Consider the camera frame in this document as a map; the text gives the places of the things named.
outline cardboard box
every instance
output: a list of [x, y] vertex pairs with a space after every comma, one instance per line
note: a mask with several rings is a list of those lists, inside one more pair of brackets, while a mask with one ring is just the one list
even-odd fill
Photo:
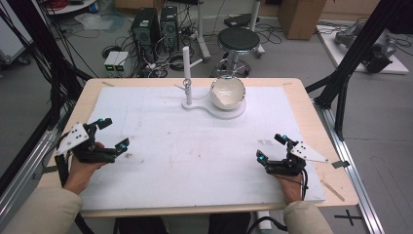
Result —
[[328, 0], [321, 19], [354, 20], [368, 18], [380, 0]]
[[158, 14], [164, 3], [165, 0], [115, 0], [118, 9], [156, 8]]
[[279, 22], [287, 39], [310, 40], [327, 0], [283, 0]]

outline black frame pole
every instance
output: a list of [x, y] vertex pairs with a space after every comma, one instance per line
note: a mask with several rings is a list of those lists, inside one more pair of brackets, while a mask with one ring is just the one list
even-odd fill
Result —
[[331, 75], [306, 87], [307, 93], [310, 93], [325, 86], [321, 95], [314, 99], [316, 105], [324, 109], [329, 109], [331, 102], [338, 96], [334, 130], [340, 140], [344, 140], [343, 120], [350, 78], [389, 22], [399, 13], [403, 1], [381, 0], [337, 69]]

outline black stool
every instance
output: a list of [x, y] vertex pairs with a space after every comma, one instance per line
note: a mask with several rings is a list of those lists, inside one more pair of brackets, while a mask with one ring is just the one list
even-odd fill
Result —
[[258, 35], [241, 27], [229, 27], [219, 32], [218, 46], [227, 53], [223, 60], [216, 64], [211, 77], [246, 78], [249, 77], [249, 65], [238, 59], [238, 55], [248, 54], [257, 50]]

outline chair leg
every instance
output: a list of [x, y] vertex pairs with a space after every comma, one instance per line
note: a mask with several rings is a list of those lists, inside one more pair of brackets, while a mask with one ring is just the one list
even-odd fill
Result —
[[232, 64], [231, 64], [231, 71], [232, 71], [232, 77], [237, 77], [237, 63], [238, 63], [238, 54], [233, 53], [232, 54]]

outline bowl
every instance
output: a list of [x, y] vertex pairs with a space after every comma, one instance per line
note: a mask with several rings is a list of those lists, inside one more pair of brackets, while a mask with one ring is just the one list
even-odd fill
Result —
[[210, 98], [216, 107], [236, 109], [244, 101], [245, 86], [238, 78], [217, 78], [210, 86]]

